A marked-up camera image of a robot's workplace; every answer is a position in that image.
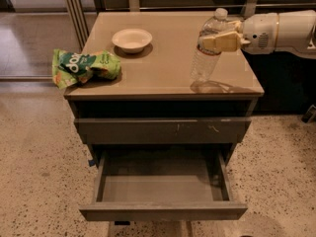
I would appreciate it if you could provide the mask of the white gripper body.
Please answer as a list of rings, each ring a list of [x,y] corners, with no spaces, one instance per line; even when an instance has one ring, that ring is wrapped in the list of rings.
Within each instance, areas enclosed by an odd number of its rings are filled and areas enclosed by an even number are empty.
[[[270,54],[277,40],[277,13],[256,14],[242,23],[241,33],[247,41],[242,49],[250,54]]]

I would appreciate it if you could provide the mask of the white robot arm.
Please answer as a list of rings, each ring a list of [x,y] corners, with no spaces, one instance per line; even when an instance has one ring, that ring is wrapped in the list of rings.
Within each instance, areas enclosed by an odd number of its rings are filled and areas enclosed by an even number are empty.
[[[202,34],[198,45],[214,53],[243,49],[250,54],[290,52],[314,59],[316,12],[313,10],[256,14],[244,21],[224,23],[223,30]]]

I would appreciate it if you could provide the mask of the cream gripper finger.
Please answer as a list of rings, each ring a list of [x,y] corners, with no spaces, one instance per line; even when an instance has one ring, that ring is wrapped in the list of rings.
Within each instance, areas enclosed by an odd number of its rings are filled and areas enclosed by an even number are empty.
[[[236,31],[207,35],[198,39],[199,46],[211,52],[233,52],[250,43]]]
[[[227,23],[227,30],[241,33],[243,31],[243,23],[241,21],[229,21]]]

